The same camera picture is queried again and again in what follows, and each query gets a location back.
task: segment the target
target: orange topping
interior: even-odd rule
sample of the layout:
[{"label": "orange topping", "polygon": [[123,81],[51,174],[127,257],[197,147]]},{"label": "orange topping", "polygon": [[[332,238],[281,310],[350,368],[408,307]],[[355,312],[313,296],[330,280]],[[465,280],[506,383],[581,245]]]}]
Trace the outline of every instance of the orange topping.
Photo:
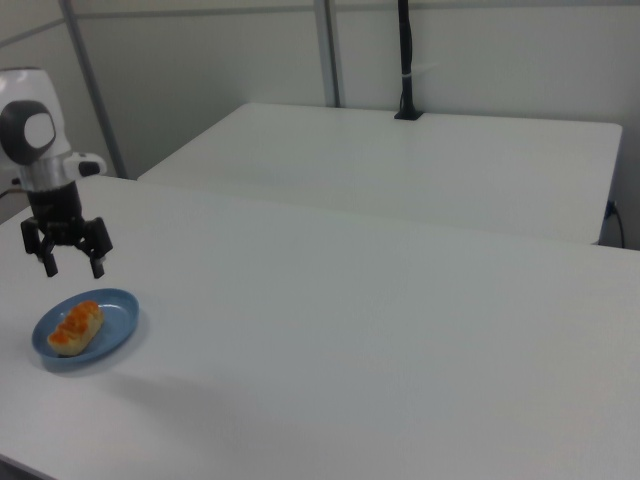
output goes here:
[{"label": "orange topping", "polygon": [[60,330],[56,330],[51,335],[49,335],[49,340],[51,340],[53,343],[69,343],[69,337],[67,337]]},{"label": "orange topping", "polygon": [[67,343],[69,338],[81,337],[89,328],[89,318],[98,311],[98,304],[91,300],[76,305],[49,336],[49,340],[54,343]]}]

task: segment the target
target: blue plate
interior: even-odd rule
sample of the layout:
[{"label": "blue plate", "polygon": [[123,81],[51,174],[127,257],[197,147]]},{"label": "blue plate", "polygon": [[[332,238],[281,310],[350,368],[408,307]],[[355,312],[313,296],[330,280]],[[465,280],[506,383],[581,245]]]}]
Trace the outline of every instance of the blue plate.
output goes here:
[{"label": "blue plate", "polygon": [[[47,337],[64,320],[73,307],[85,300],[93,300],[104,312],[104,323],[87,348],[74,357],[58,355],[47,343]],[[94,360],[110,352],[129,335],[138,324],[138,300],[129,292],[116,288],[103,288],[68,298],[49,310],[40,319],[31,336],[31,343],[43,360],[56,364],[72,364]]]}]

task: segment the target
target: white desk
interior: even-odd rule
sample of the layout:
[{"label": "white desk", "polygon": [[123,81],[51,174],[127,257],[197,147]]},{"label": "white desk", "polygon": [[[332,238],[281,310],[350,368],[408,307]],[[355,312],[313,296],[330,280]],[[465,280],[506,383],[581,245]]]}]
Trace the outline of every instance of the white desk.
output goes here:
[{"label": "white desk", "polygon": [[588,244],[620,135],[610,124],[250,104],[140,180]]},{"label": "white desk", "polygon": [[[114,251],[45,277],[0,225],[0,454],[60,480],[635,479],[636,252],[94,178]],[[47,371],[38,318],[140,300]]]}]

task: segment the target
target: white wall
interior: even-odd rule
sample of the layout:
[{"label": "white wall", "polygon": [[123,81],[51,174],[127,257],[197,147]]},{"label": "white wall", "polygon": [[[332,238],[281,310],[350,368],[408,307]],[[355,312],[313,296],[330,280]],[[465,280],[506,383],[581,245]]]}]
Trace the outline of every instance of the white wall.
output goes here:
[{"label": "white wall", "polygon": [[[43,25],[48,28],[40,31]],[[102,156],[109,164],[109,173],[113,173],[62,12],[55,0],[0,0],[0,69],[16,66],[41,67],[49,73],[60,99],[71,145],[77,151]],[[14,177],[12,169],[0,169],[0,191],[9,188]],[[0,199],[0,223],[27,205],[24,195]]]},{"label": "white wall", "polygon": [[[371,8],[386,0],[358,3],[337,7],[343,101],[397,109],[397,12]],[[640,6],[423,8],[412,9],[411,24],[414,71],[428,67],[414,95],[429,112],[622,125],[612,197],[627,243],[640,249]],[[612,221],[604,240],[618,244]]]},{"label": "white wall", "polygon": [[327,102],[312,0],[74,8],[132,178],[244,103]]}]

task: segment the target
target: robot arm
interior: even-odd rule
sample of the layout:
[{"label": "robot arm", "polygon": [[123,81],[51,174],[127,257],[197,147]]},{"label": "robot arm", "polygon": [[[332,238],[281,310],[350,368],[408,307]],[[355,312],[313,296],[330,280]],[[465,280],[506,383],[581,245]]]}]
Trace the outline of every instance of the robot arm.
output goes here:
[{"label": "robot arm", "polygon": [[0,164],[12,162],[33,217],[21,224],[25,250],[47,276],[58,273],[56,245],[75,246],[88,257],[95,278],[113,246],[101,218],[84,220],[75,180],[106,172],[94,154],[74,153],[53,84],[44,70],[0,71]]}]

